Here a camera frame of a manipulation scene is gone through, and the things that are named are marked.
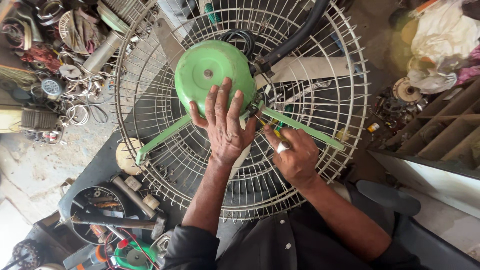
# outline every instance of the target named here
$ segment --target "hammer head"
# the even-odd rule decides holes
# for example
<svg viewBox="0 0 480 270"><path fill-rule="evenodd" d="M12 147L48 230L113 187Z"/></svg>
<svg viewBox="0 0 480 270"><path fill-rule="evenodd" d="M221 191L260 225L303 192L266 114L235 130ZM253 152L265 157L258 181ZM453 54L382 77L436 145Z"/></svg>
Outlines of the hammer head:
<svg viewBox="0 0 480 270"><path fill-rule="evenodd" d="M167 215L165 213L158 213L158 216L155 221L155 226L153 227L150 238L156 240L159 236L163 234L165 230L165 225L167 224Z"/></svg>

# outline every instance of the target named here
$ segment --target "shirt sleeve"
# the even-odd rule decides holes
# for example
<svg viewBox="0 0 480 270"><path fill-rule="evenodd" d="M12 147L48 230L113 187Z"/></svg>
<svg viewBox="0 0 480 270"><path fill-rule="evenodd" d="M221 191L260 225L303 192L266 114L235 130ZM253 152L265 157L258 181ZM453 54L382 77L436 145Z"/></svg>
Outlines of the shirt sleeve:
<svg viewBox="0 0 480 270"><path fill-rule="evenodd" d="M220 239L206 230L177 225L167 247L163 269L216 269Z"/></svg>
<svg viewBox="0 0 480 270"><path fill-rule="evenodd" d="M395 240L383 254L370 263L370 266L374 270L429 270L420 264L420 259L416 255L408 252Z"/></svg>

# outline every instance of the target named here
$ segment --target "coiled black wire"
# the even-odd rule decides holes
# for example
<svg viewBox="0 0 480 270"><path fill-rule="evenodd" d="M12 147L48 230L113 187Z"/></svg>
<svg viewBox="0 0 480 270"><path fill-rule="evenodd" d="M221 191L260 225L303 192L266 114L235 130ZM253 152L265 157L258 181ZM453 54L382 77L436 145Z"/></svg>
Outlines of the coiled black wire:
<svg viewBox="0 0 480 270"><path fill-rule="evenodd" d="M243 54L250 59L250 57L253 55L253 49L255 48L255 39L253 38L253 33L250 30L230 29L220 36L220 40L229 42L230 40L239 37L245 40L245 49L243 50Z"/></svg>

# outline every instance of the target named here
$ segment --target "hand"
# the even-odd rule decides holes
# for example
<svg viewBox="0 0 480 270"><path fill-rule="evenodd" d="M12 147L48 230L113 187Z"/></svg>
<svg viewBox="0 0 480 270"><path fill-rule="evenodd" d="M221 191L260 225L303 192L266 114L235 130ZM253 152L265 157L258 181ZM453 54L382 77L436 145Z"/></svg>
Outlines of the hand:
<svg viewBox="0 0 480 270"><path fill-rule="evenodd" d="M282 151L280 154L276 152L276 148L281 140L275 135L272 127L265 125L264 133L274 149L273 163L292 186L301 191L311 186L312 183L321 181L320 176L315 171L315 165L318 161L318 147L312 137L303 129L280 129L280 134L290 143L290 149Z"/></svg>
<svg viewBox="0 0 480 270"><path fill-rule="evenodd" d="M243 93L235 92L230 109L227 110L228 95L232 88L232 80L223 79L220 87L213 85L205 99L205 117L200 117L198 107L190 101L190 116L193 123L208 132L212 147L209 162L218 162L219 165L233 166L241 152L252 143L255 136L257 119L251 117L245 126L240 127L240 109L243 103Z"/></svg>

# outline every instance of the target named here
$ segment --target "forearm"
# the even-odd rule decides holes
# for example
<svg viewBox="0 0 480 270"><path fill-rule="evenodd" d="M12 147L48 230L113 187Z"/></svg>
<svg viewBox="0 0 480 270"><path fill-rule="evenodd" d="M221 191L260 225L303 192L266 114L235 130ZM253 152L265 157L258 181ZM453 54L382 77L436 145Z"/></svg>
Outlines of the forearm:
<svg viewBox="0 0 480 270"><path fill-rule="evenodd" d="M230 171L231 166L221 165L212 158L209 160L202 182L185 213L182 226L194 226L216 235Z"/></svg>
<svg viewBox="0 0 480 270"><path fill-rule="evenodd" d="M390 245L392 239L378 224L328 187L320 176L309 188L299 191L350 251L364 261L379 257Z"/></svg>

